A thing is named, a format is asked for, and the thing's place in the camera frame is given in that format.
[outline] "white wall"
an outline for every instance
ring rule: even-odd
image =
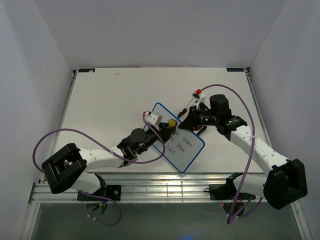
[[[252,68],[252,81],[272,144],[306,167],[302,208],[320,235],[320,1],[288,0]]]
[[[0,239],[21,234],[37,140],[56,129],[72,72],[32,0],[0,1]],[[39,151],[43,161],[49,142]]]
[[[34,0],[71,69],[251,66],[286,0]]]

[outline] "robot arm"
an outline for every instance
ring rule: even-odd
[[[199,94],[199,99],[203,99],[203,93]],[[228,99],[217,94],[210,97],[211,109],[206,109],[202,104],[190,107],[188,116],[179,128],[197,131],[203,126],[215,126],[220,134],[249,155],[255,136],[242,118],[232,115]],[[305,167],[300,160],[289,160],[259,138],[255,139],[252,159],[263,170],[264,176],[247,175],[242,192],[265,198],[275,209],[281,209],[307,195]],[[235,196],[241,176],[242,173],[237,172],[228,177],[220,189],[223,194]]]
[[[161,122],[162,116],[157,112],[147,112],[144,120],[153,131],[136,128],[109,152],[104,149],[78,148],[76,144],[69,143],[53,154],[41,165],[51,192],[59,194],[72,188],[103,197],[106,187],[104,180],[86,171],[126,167],[136,162],[137,155],[147,151],[159,137],[166,143],[175,133],[176,121],[170,119],[168,122]]]

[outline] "blue whiteboard frame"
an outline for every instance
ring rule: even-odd
[[[182,121],[181,121],[176,115],[174,115],[168,108],[166,108],[161,102],[157,102],[157,103],[154,105],[152,111],[156,108],[157,105],[161,105],[161,106],[162,106],[165,110],[167,110],[177,121],[179,121],[180,123],[182,123]],[[193,131],[190,131],[190,132],[192,132],[193,135],[195,135],[198,139],[200,139],[200,141],[203,143],[203,146],[202,146],[202,148],[199,150],[199,152],[195,155],[195,157],[192,159],[192,161],[189,163],[189,165],[186,166],[186,168],[185,168],[184,170],[178,169],[177,166],[176,166],[173,162],[171,162],[171,161],[169,160],[169,158],[167,158],[165,155],[163,155],[163,156],[174,166],[174,168],[177,169],[177,170],[178,170],[180,173],[182,173],[182,174],[184,174],[184,173],[187,171],[187,169],[188,169],[188,168],[190,167],[190,165],[194,162],[194,160],[197,158],[197,156],[199,155],[199,153],[202,151],[202,149],[204,149],[204,147],[205,147],[205,145],[206,145],[205,141],[204,141],[201,137],[199,137],[199,136],[198,136],[197,134],[195,134]],[[154,146],[155,149],[157,149],[160,153],[162,153],[162,150],[159,150],[154,144],[153,144],[153,146]]]

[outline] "cable tie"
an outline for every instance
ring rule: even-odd
[[[250,139],[250,141],[252,140],[252,139],[259,139],[260,137],[258,136],[258,135],[251,135],[250,137],[249,137],[249,139]]]
[[[111,156],[112,156],[113,159],[115,158],[114,153],[115,153],[115,151],[111,148],[111,149],[110,149],[110,154],[111,154]]]

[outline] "white tabletop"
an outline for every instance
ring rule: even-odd
[[[226,68],[96,68],[95,72],[79,72],[71,92],[62,128],[85,132],[108,147],[114,147],[135,128],[143,128],[142,114],[160,102],[178,114],[191,99],[191,94],[210,84],[223,84],[236,90],[253,116],[256,135],[265,141],[259,116],[244,72],[227,72]],[[248,114],[237,96],[222,87],[204,91],[209,97],[224,94],[232,114],[251,126]],[[248,160],[240,148],[208,127],[201,135],[205,147],[187,173],[234,173],[244,170]],[[95,143],[74,132],[61,132],[56,150],[68,143],[78,148],[98,149]],[[159,152],[150,147],[138,156],[139,161],[155,158]],[[249,171],[262,170],[252,161]],[[123,168],[104,168],[99,172],[178,173],[163,157],[148,164],[131,164]]]

